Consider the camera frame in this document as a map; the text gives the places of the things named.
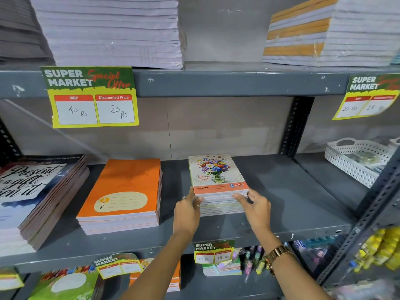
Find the white plastic basket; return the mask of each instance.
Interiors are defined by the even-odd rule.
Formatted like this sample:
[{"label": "white plastic basket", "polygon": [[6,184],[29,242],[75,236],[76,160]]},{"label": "white plastic basket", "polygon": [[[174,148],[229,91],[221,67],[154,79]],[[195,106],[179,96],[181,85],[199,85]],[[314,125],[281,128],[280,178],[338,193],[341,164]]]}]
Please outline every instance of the white plastic basket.
[{"label": "white plastic basket", "polygon": [[[338,145],[344,140],[351,140],[354,144]],[[337,141],[328,142],[325,150],[325,158],[366,187],[371,187],[379,174],[345,156],[345,154],[359,151],[369,151],[379,155],[382,162],[376,163],[374,166],[386,165],[393,154],[393,151],[389,147],[373,141],[343,138]]]},{"label": "white plastic basket", "polygon": [[389,140],[389,144],[388,146],[392,149],[392,150],[396,150],[397,147],[399,147],[400,145],[400,137],[394,138],[394,139],[390,139]]}]

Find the wristwatch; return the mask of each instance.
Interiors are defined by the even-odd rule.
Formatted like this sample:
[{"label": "wristwatch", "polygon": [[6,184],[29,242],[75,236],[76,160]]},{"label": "wristwatch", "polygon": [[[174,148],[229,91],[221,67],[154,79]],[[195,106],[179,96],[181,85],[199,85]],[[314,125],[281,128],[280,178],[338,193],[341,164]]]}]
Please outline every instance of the wristwatch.
[{"label": "wristwatch", "polygon": [[272,269],[272,263],[275,261],[275,259],[283,254],[291,254],[293,257],[293,253],[288,249],[288,247],[284,245],[280,245],[277,248],[275,248],[272,252],[270,252],[266,256],[266,264],[267,264],[267,269],[271,272],[271,274],[275,277],[274,270]]}]

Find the basket handle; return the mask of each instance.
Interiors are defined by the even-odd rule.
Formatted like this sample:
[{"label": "basket handle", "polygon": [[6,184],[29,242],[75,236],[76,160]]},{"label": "basket handle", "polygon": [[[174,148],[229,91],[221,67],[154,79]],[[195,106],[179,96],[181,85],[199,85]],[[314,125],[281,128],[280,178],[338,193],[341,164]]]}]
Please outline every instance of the basket handle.
[{"label": "basket handle", "polygon": [[391,142],[394,143],[398,143],[398,141],[400,140],[400,137],[394,138],[394,139],[390,139]]},{"label": "basket handle", "polygon": [[342,139],[339,139],[339,140],[337,140],[337,141],[333,141],[333,142],[330,142],[330,143],[332,143],[332,144],[335,144],[336,146],[338,146],[339,142],[342,142],[342,141],[344,141],[344,140],[350,140],[350,141],[353,141],[353,142],[354,142],[354,144],[357,142],[357,140],[356,140],[356,139],[354,139],[354,138],[351,138],[351,137],[346,137],[346,138],[342,138]]}]

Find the green notebook cover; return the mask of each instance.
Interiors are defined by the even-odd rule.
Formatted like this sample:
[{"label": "green notebook cover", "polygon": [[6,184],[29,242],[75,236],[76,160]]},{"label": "green notebook cover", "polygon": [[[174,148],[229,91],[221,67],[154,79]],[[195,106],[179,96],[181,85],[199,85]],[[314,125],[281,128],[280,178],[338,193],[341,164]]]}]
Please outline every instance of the green notebook cover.
[{"label": "green notebook cover", "polygon": [[97,277],[94,266],[48,272],[42,275],[28,300],[90,300]]}]

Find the person's right hand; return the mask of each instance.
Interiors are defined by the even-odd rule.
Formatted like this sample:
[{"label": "person's right hand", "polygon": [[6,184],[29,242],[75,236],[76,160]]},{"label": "person's right hand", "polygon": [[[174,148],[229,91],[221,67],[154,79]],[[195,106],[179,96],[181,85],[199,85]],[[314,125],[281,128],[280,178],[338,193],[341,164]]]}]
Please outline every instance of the person's right hand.
[{"label": "person's right hand", "polygon": [[253,204],[247,202],[246,198],[241,194],[233,194],[233,197],[243,206],[253,232],[256,235],[258,233],[271,232],[271,202],[253,189],[249,189],[248,196],[254,202]]}]

